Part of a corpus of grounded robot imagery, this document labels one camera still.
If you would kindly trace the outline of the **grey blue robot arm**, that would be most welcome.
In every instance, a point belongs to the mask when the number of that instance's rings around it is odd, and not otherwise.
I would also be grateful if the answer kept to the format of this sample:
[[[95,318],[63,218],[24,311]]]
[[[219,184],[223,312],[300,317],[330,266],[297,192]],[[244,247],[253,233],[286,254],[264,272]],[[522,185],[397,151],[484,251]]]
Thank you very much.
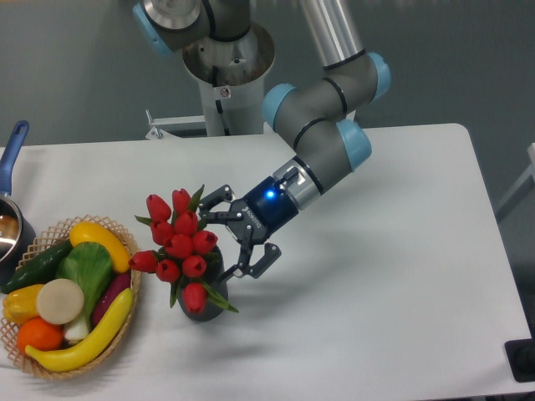
[[[348,114],[390,87],[388,64],[365,50],[344,1],[302,1],[324,76],[307,89],[265,89],[274,61],[270,34],[251,19],[248,1],[141,1],[133,14],[159,53],[181,53],[199,86],[210,136],[252,135],[271,128],[293,158],[241,198],[222,188],[200,204],[241,249],[231,277],[260,277],[279,257],[270,235],[355,171],[372,152]]]

